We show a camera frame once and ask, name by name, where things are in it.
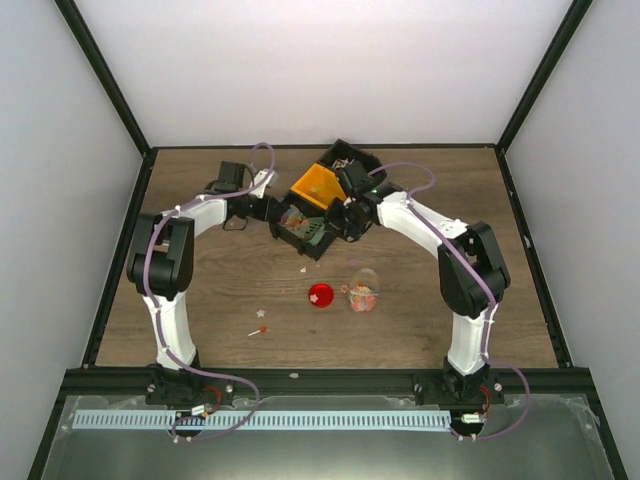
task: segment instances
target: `wooden tabletop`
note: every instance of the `wooden tabletop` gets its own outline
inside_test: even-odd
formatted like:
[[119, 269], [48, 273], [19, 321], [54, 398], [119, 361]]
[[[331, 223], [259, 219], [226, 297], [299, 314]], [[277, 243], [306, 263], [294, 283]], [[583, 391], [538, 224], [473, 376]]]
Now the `wooden tabletop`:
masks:
[[[370, 151], [383, 163], [429, 166], [437, 183], [418, 194], [419, 201], [451, 218], [492, 226], [512, 283], [491, 330], [490, 354], [522, 367], [556, 366], [493, 150]], [[322, 153], [278, 150], [280, 178], [269, 193], [284, 195]], [[217, 178], [222, 160], [248, 162], [248, 152], [162, 150], [143, 211], [189, 201]], [[259, 152], [254, 163], [258, 168], [268, 165], [267, 152]], [[407, 188], [427, 181], [412, 168], [390, 170], [389, 180]], [[205, 232], [196, 240], [195, 258], [187, 307], [191, 335], [205, 366], [437, 368], [447, 354], [452, 315], [440, 296], [437, 262], [391, 230], [374, 227], [353, 244], [336, 240], [316, 262], [274, 240], [266, 224], [253, 220], [244, 231]], [[365, 267], [379, 276], [379, 302], [372, 312], [355, 313], [340, 286]], [[318, 282], [335, 290], [333, 303], [324, 309], [308, 300], [309, 288]], [[258, 310], [266, 312], [264, 318], [257, 317]], [[266, 333], [247, 337], [263, 325]], [[123, 272], [97, 363], [147, 365], [155, 354], [149, 313]]]

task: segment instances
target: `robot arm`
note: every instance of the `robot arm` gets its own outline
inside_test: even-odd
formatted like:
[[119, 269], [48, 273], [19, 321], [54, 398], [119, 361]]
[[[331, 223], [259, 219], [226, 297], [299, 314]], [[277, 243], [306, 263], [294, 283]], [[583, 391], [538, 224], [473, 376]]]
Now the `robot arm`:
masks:
[[[438, 260], [440, 292], [453, 311], [452, 342], [444, 362], [445, 386], [458, 399], [477, 392], [486, 374], [486, 341], [496, 309], [487, 311], [486, 294], [440, 237], [409, 209], [410, 200], [400, 187], [380, 185], [380, 179], [370, 176], [358, 163], [341, 169], [338, 181], [348, 199], [334, 200], [326, 221], [339, 237], [357, 240], [376, 224], [410, 238]], [[411, 206], [464, 258], [475, 257], [470, 260], [472, 268], [487, 284], [496, 304], [502, 301], [511, 280], [491, 228], [482, 222], [467, 225], [452, 220], [415, 200]]]
[[[380, 225], [403, 234], [437, 259], [442, 241], [409, 210], [407, 201], [406, 192], [394, 192], [385, 197], [377, 206]], [[444, 217], [415, 201], [413, 206], [446, 238], [455, 240], [467, 235], [468, 225], [466, 223]], [[481, 355], [485, 353], [481, 342], [484, 322], [487, 321], [485, 318], [486, 309], [477, 312], [478, 314], [474, 317], [461, 315], [456, 310], [453, 311], [453, 334], [447, 360], [460, 375], [467, 376], [476, 373], [485, 363]], [[495, 309], [490, 312], [489, 322], [493, 321], [494, 313]]]
[[[244, 166], [223, 162], [220, 177], [212, 185], [213, 190], [205, 192], [204, 196], [200, 197], [201, 202], [182, 210], [179, 216], [169, 220], [159, 237], [158, 246], [162, 248], [153, 252], [149, 282], [160, 305], [163, 335], [171, 352], [188, 365], [197, 363], [197, 352], [189, 333], [186, 308], [186, 289], [193, 276], [195, 238], [211, 227], [222, 225], [233, 215], [240, 218], [251, 216], [266, 221], [279, 214], [279, 203], [265, 195], [267, 186], [272, 186], [277, 180], [277, 174], [269, 173], [267, 170], [258, 172], [251, 186], [259, 184], [267, 175], [268, 180], [246, 195], [229, 199], [207, 199], [207, 193], [231, 193], [240, 190], [243, 173], [243, 168], [240, 167]], [[142, 294], [151, 314], [151, 323], [158, 346], [157, 363], [166, 368], [179, 369], [180, 367], [161, 348], [155, 321], [155, 306], [144, 294], [142, 282], [144, 258], [151, 233], [162, 216], [167, 213], [140, 215], [129, 254], [127, 277], [136, 284], [136, 289]]]

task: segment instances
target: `black corner post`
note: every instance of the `black corner post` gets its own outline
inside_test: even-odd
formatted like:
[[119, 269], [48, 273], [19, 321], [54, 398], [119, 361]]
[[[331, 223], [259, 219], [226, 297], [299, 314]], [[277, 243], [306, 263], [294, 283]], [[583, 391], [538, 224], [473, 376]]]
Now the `black corner post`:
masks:
[[538, 95], [547, 83], [547, 80], [551, 76], [551, 72], [555, 68], [558, 60], [562, 56], [565, 48], [569, 45], [573, 34], [578, 29], [578, 25], [582, 21], [582, 18], [589, 10], [593, 0], [573, 0], [569, 10], [567, 10], [562, 23], [558, 27], [556, 34], [551, 40], [547, 51], [545, 52], [536, 72], [533, 74], [524, 95], [520, 99], [520, 103], [513, 112], [507, 127], [505, 128], [500, 140], [498, 141], [497, 151], [506, 153], [511, 146], [513, 139], [518, 134], [520, 127], [524, 123], [527, 115], [531, 111], [533, 104], [535, 103]]
[[84, 352], [84, 357], [82, 358], [83, 365], [95, 365], [96, 363], [100, 344], [102, 343], [102, 337], [104, 336], [104, 331], [107, 328], [107, 320], [111, 313], [111, 306], [113, 305], [116, 290], [118, 289], [118, 283], [120, 282], [120, 275], [122, 274], [125, 261], [127, 260], [129, 245], [133, 238], [133, 232], [136, 227], [138, 215], [140, 214], [140, 209], [142, 208], [142, 202], [144, 200], [145, 192], [147, 191], [147, 186], [149, 185], [149, 179], [151, 178], [151, 172], [157, 155], [158, 149], [152, 148], [149, 155], [144, 157], [142, 165], [140, 166], [138, 179], [136, 180], [136, 184], [133, 188], [131, 201], [129, 202], [129, 207], [127, 208], [127, 213], [124, 217], [124, 224], [122, 225], [122, 230], [118, 237], [118, 243], [116, 244], [115, 254], [111, 262], [111, 267], [109, 267], [107, 283], [102, 291], [102, 297], [98, 304], [96, 318], [93, 322], [93, 327], [91, 328], [91, 333], [89, 335], [89, 342], [87, 343], [87, 348]]
[[143, 157], [148, 155], [151, 148], [149, 147], [147, 140], [144, 138], [142, 130], [140, 130], [138, 122], [133, 116], [124, 95], [122, 95], [120, 87], [118, 87], [118, 84], [116, 83], [116, 79], [113, 77], [111, 70], [109, 70], [109, 66], [102, 56], [96, 41], [93, 39], [93, 36], [89, 31], [89, 27], [85, 23], [84, 18], [82, 18], [82, 14], [80, 13], [78, 6], [74, 0], [55, 0], [55, 2], [60, 9], [60, 13], [62, 13], [62, 16], [67, 21], [71, 32], [76, 37], [80, 48], [82, 48], [82, 51], [87, 57], [87, 60], [89, 60], [91, 68], [93, 68], [98, 80], [100, 80], [100, 83], [111, 100], [111, 103], [113, 103], [114, 108], [118, 112], [122, 123], [140, 151], [140, 154]]

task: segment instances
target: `purple cable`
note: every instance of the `purple cable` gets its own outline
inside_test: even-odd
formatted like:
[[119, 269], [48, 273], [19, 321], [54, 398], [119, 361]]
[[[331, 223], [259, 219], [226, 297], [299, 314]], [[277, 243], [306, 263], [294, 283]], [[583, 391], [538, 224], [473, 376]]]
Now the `purple cable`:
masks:
[[[489, 305], [487, 306], [487, 309], [485, 310], [485, 320], [484, 320], [484, 324], [483, 324], [483, 328], [482, 328], [482, 339], [480, 340], [480, 344], [482, 345], [482, 353], [480, 354], [480, 356], [482, 357], [484, 362], [487, 363], [490, 366], [498, 367], [498, 368], [509, 368], [510, 370], [513, 370], [516, 373], [516, 375], [518, 375], [518, 377], [520, 377], [520, 380], [522, 380], [522, 384], [524, 386], [526, 400], [525, 400], [524, 410], [522, 411], [522, 414], [520, 415], [518, 420], [516, 420], [512, 425], [510, 425], [509, 427], [505, 428], [504, 430], [501, 430], [501, 431], [496, 432], [496, 433], [492, 433], [490, 435], [477, 437], [476, 440], [491, 440], [491, 439], [494, 439], [494, 438], [501, 437], [501, 436], [503, 436], [503, 435], [515, 430], [523, 422], [523, 420], [525, 419], [525, 417], [529, 413], [529, 408], [531, 406], [531, 389], [529, 387], [529, 382], [527, 382], [527, 378], [524, 376], [522, 371], [518, 367], [516, 367], [515, 365], [512, 365], [510, 363], [506, 363], [506, 362], [489, 361], [488, 349], [489, 349], [489, 330], [491, 329], [490, 319], [491, 319], [491, 314], [494, 313], [495, 309], [497, 308], [496, 299], [493, 296], [493, 293], [491, 292], [491, 289], [489, 288], [489, 286], [482, 279], [482, 277], [480, 275], [478, 275], [478, 273], [473, 269], [473, 267], [468, 262], [468, 260], [458, 251], [457, 248], [455, 248], [453, 246], [451, 241], [447, 237], [445, 237], [437, 229], [437, 227], [435, 225], [433, 225], [429, 220], [427, 220], [424, 216], [422, 216], [422, 214], [413, 205], [413, 202], [414, 202], [413, 195], [415, 195], [418, 192], [422, 192], [424, 190], [427, 190], [427, 189], [431, 188], [435, 184], [436, 177], [435, 177], [434, 173], [429, 168], [425, 167], [424, 165], [420, 165], [418, 163], [395, 162], [395, 163], [391, 163], [391, 164], [388, 164], [388, 165], [382, 165], [382, 166], [380, 166], [378, 168], [375, 168], [375, 169], [373, 169], [373, 170], [371, 170], [369, 172], [369, 175], [375, 175], [376, 173], [378, 173], [381, 170], [386, 170], [388, 168], [394, 168], [394, 167], [399, 167], [399, 166], [417, 167], [417, 168], [419, 168], [421, 170], [426, 171], [431, 176], [431, 180], [429, 181], [429, 183], [427, 183], [426, 185], [420, 186], [420, 187], [416, 187], [416, 188], [410, 190], [409, 193], [407, 193], [407, 198], [409, 199], [409, 203], [407, 204], [407, 208], [409, 209], [409, 211], [411, 213], [413, 213], [418, 218], [418, 220], [420, 220], [422, 223], [424, 223], [424, 225], [429, 230], [431, 230], [436, 237], [438, 237], [438, 239], [442, 242], [442, 244], [453, 254], [454, 257], [456, 257], [456, 259], [460, 262], [460, 264], [464, 267], [464, 269], [469, 273], [469, 275], [471, 275], [471, 277], [476, 281], [476, 283], [480, 286], [480, 288], [482, 289], [484, 294], [487, 296], [487, 300], [489, 302]], [[451, 433], [455, 434], [457, 437], [461, 437], [461, 435], [458, 434], [458, 432], [456, 432], [453, 428], [451, 428]]]
[[[164, 217], [160, 220], [160, 222], [158, 222], [158, 224], [156, 225], [155, 229], [153, 230], [153, 233], [151, 234], [151, 239], [149, 240], [149, 246], [147, 247], [147, 253], [146, 253], [146, 256], [145, 256], [145, 259], [144, 259], [144, 267], [143, 267], [143, 270], [142, 270], [142, 284], [143, 284], [143, 287], [144, 287], [144, 293], [147, 295], [147, 297], [149, 297], [151, 299], [151, 302], [153, 303], [153, 306], [156, 308], [156, 311], [155, 311], [155, 322], [156, 322], [156, 331], [158, 333], [158, 340], [160, 341], [160, 345], [164, 349], [164, 351], [167, 354], [167, 356], [171, 360], [173, 360], [178, 366], [180, 366], [180, 367], [184, 368], [186, 371], [194, 373], [196, 375], [200, 375], [200, 376], [203, 376], [203, 377], [217, 378], [217, 379], [222, 379], [222, 380], [230, 380], [230, 381], [244, 383], [245, 385], [248, 385], [249, 387], [251, 387], [251, 389], [253, 390], [253, 392], [255, 394], [255, 397], [256, 397], [255, 406], [238, 423], [236, 423], [232, 427], [228, 428], [227, 430], [224, 430], [224, 431], [222, 431], [220, 433], [217, 433], [215, 435], [208, 435], [206, 437], [195, 437], [195, 438], [192, 439], [192, 441], [211, 440], [213, 438], [222, 437], [222, 436], [224, 436], [224, 435], [226, 435], [228, 433], [231, 433], [231, 432], [237, 430], [242, 425], [247, 423], [249, 421], [249, 419], [251, 417], [253, 417], [253, 415], [258, 410], [258, 405], [260, 404], [260, 391], [258, 390], [258, 387], [255, 385], [255, 383], [251, 382], [250, 380], [247, 380], [246, 378], [236, 377], [235, 375], [226, 375], [226, 374], [223, 374], [223, 373], [212, 373], [212, 372], [207, 372], [205, 370], [199, 370], [197, 368], [193, 368], [190, 365], [187, 365], [186, 363], [184, 363], [178, 357], [176, 357], [173, 354], [173, 352], [170, 350], [169, 345], [167, 345], [167, 342], [166, 342], [166, 340], [164, 338], [164, 332], [162, 331], [162, 319], [161, 319], [160, 308], [159, 308], [160, 307], [160, 303], [158, 302], [158, 299], [153, 294], [153, 292], [151, 291], [151, 287], [149, 286], [149, 269], [151, 267], [151, 257], [153, 255], [153, 248], [154, 248], [154, 246], [156, 244], [156, 241], [158, 240], [158, 236], [160, 235], [160, 232], [162, 231], [164, 226], [167, 224], [167, 222], [169, 220], [171, 220], [172, 217], [174, 217], [175, 215], [178, 215], [180, 212], [187, 212], [190, 208], [192, 208], [192, 207], [194, 207], [196, 205], [199, 205], [200, 203], [202, 203], [205, 200], [212, 200], [212, 199], [217, 199], [217, 198], [239, 197], [241, 195], [244, 195], [246, 193], [249, 193], [249, 192], [253, 191], [254, 189], [262, 186], [265, 182], [267, 182], [269, 180], [269, 176], [273, 172], [273, 169], [275, 168], [275, 165], [276, 165], [276, 154], [275, 154], [275, 151], [273, 150], [273, 148], [271, 147], [271, 145], [269, 145], [267, 143], [258, 143], [251, 149], [251, 153], [250, 153], [250, 157], [249, 157], [250, 159], [252, 159], [253, 154], [255, 153], [255, 151], [260, 147], [267, 148], [269, 150], [269, 152], [271, 153], [271, 164], [269, 165], [269, 169], [267, 170], [267, 174], [265, 175], [265, 177], [261, 181], [259, 181], [255, 185], [251, 185], [248, 188], [246, 188], [244, 190], [240, 190], [238, 192], [224, 193], [224, 194], [219, 194], [219, 195], [200, 195], [197, 198], [195, 198], [194, 200], [191, 200], [190, 202], [185, 203], [184, 205], [182, 205], [180, 207], [174, 208], [170, 212], [166, 213], [164, 215]], [[175, 435], [175, 427], [177, 426], [177, 424], [178, 423], [174, 424], [174, 426], [172, 428], [172, 432], [174, 433], [174, 438], [179, 438], [179, 437], [177, 437]]]

